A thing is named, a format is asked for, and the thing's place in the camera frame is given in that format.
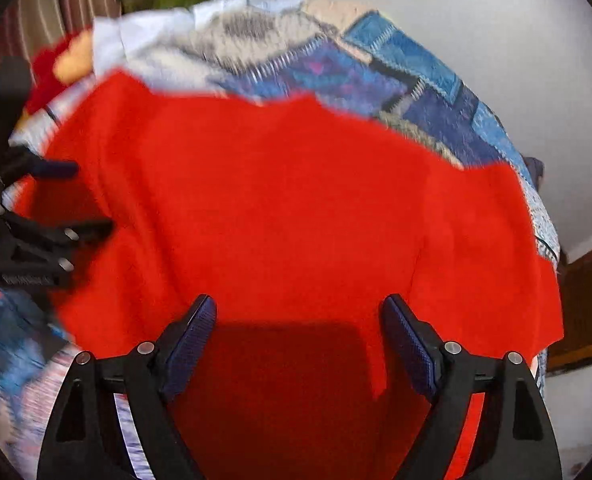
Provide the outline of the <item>red garment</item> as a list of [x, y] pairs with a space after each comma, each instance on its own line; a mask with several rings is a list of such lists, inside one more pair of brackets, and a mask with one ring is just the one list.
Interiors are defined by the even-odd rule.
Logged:
[[210, 479], [390, 479], [428, 412], [384, 340], [402, 296], [444, 339], [532, 359], [562, 335], [557, 278], [515, 171], [458, 169], [312, 96], [167, 96], [124, 73], [61, 125], [72, 180], [26, 184], [45, 226], [110, 218], [57, 315], [119, 356], [207, 294], [217, 322], [170, 406]]

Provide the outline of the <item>red plush toy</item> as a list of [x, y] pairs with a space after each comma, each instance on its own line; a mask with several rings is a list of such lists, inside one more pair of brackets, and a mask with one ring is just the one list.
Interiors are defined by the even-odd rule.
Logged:
[[25, 104], [25, 113], [33, 115], [65, 89], [93, 70], [93, 37], [90, 28], [66, 35], [57, 44], [43, 48], [30, 63], [34, 82]]

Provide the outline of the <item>brown wooden door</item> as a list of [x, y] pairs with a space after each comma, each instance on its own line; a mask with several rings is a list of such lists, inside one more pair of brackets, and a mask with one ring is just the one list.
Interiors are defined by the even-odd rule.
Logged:
[[573, 262], [562, 260], [558, 278], [564, 336], [548, 348], [550, 374], [592, 364], [592, 250]]

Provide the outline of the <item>blue patchwork bedspread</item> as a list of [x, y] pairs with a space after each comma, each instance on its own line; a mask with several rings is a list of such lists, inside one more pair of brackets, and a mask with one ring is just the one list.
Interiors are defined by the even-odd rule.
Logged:
[[[557, 234], [501, 122], [448, 66], [375, 10], [305, 0], [293, 10], [270, 14], [247, 8], [192, 32], [171, 32], [104, 76], [92, 72], [54, 108], [19, 120], [12, 143], [56, 159], [48, 154], [55, 133], [119, 72], [167, 96], [238, 98], [257, 105], [312, 96], [333, 112], [377, 122], [458, 169], [504, 162], [524, 193], [536, 250], [555, 270]], [[31, 181], [41, 180], [16, 184], [5, 194], [5, 205], [17, 212]], [[68, 287], [40, 300], [0, 290], [0, 445], [25, 479], [37, 473], [56, 391], [75, 355], [86, 350], [67, 332], [53, 296], [75, 286], [77, 256], [106, 240], [76, 251]]]

